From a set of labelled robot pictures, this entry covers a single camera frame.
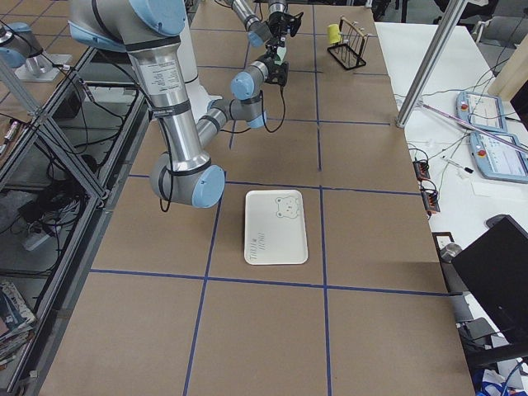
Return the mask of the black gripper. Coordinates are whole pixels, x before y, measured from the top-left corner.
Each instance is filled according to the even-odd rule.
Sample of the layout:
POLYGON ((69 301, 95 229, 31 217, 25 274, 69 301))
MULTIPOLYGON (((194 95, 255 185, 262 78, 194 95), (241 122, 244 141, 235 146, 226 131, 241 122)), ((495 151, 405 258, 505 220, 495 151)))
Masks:
POLYGON ((286 48, 287 35, 295 37, 298 33, 304 13, 300 12, 296 15, 290 15, 285 12, 273 12, 267 20, 267 25, 270 29, 272 37, 266 43, 266 52, 268 54, 275 54, 277 48, 286 48))
POLYGON ((290 66, 287 61, 277 64, 271 58, 264 58, 263 63, 267 68, 265 83, 279 86, 285 86, 287 84, 290 66))

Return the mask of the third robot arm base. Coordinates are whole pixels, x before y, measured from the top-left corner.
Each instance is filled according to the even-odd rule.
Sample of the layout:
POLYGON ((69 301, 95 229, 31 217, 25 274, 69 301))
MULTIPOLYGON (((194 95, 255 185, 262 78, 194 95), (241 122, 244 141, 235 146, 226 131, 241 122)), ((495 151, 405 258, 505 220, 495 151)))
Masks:
POLYGON ((48 54, 24 22, 1 25, 1 60, 22 81, 51 82, 71 54, 48 54))

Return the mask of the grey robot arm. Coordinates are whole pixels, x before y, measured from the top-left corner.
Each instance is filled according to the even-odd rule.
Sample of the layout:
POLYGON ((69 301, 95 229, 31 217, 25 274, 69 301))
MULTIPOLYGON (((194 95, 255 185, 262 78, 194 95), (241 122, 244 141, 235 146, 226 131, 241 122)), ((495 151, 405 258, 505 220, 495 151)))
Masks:
POLYGON ((211 162, 206 145, 231 120, 250 128, 264 126, 261 87, 286 78, 286 64, 276 61, 288 34, 298 29, 285 1, 268 3, 262 21, 244 1, 227 3, 242 22, 252 46, 266 53, 230 83, 232 100, 210 97, 186 70, 196 68, 183 1, 72 1, 71 36, 90 47, 128 54, 135 79, 158 121, 167 145, 150 183, 168 202, 208 208, 224 191, 224 170, 211 162))
POLYGON ((222 3, 238 16, 247 32, 251 46, 265 45, 268 50, 285 48, 286 36, 296 36, 304 15, 303 12, 296 15, 289 14, 287 1, 269 1, 268 18, 262 21, 246 1, 227 0, 222 3))

